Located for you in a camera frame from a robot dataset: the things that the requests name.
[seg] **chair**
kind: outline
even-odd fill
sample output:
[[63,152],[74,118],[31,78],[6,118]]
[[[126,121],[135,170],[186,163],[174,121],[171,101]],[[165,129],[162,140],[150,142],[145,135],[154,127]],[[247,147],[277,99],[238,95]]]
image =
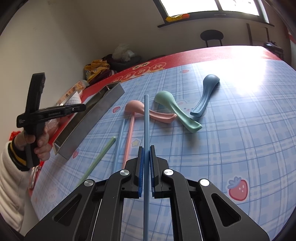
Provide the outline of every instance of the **chair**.
[[214,29],[210,29],[210,30],[206,30],[206,31],[203,31],[201,34],[200,34],[200,38],[205,41],[205,44],[207,46],[207,48],[209,47],[209,45],[207,44],[207,42],[209,40],[219,40],[220,41],[220,44],[222,46],[222,39],[224,38],[224,35],[218,31],[218,30],[214,30]]

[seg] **sleeve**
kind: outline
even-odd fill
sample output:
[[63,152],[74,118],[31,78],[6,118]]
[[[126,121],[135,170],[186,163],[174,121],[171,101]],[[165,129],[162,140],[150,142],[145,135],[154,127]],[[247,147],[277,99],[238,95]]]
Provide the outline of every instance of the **sleeve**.
[[13,146],[13,141],[6,143],[0,156],[0,213],[11,227],[20,231],[31,171],[22,164]]

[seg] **person's arm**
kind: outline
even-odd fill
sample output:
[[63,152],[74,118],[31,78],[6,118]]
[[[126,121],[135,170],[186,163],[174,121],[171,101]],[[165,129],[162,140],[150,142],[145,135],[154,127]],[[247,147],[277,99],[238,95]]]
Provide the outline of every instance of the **person's arm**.
[[[48,144],[46,128],[38,140],[34,152],[41,160],[49,159],[51,146]],[[19,231],[24,217],[25,192],[31,171],[26,167],[24,147],[33,143],[35,136],[19,133],[12,142],[8,142],[0,156],[0,213],[4,220]]]

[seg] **gray tray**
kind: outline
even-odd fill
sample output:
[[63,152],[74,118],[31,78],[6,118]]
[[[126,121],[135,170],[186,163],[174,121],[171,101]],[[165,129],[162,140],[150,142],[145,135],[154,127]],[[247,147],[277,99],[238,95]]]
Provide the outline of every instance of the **gray tray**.
[[95,124],[123,94],[120,83],[112,83],[94,95],[86,103],[86,110],[77,113],[54,141],[55,154],[69,160]]

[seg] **table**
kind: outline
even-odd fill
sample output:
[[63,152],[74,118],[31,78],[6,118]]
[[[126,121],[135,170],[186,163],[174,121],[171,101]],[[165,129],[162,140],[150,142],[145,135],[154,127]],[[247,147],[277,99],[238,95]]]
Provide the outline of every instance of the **table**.
[[[189,115],[202,94],[208,74],[220,78],[206,111],[203,128],[189,133],[172,124],[150,120],[150,144],[156,155],[186,178],[207,178],[258,223],[272,240],[296,205],[296,71],[258,46],[222,46],[166,56],[120,72],[86,89],[82,101],[106,83],[122,80],[125,94],[91,130],[69,161],[52,152],[36,182],[31,200],[39,219],[72,192],[111,136],[118,136],[125,104],[150,96],[151,109],[161,90],[171,92]],[[118,169],[123,159],[129,121],[125,125]],[[143,146],[144,120],[135,122],[130,158]],[[113,145],[90,175],[95,181],[111,175]],[[238,190],[230,181],[244,187]],[[125,201],[121,237],[142,240],[143,199]],[[173,240],[168,199],[150,198],[151,240]]]

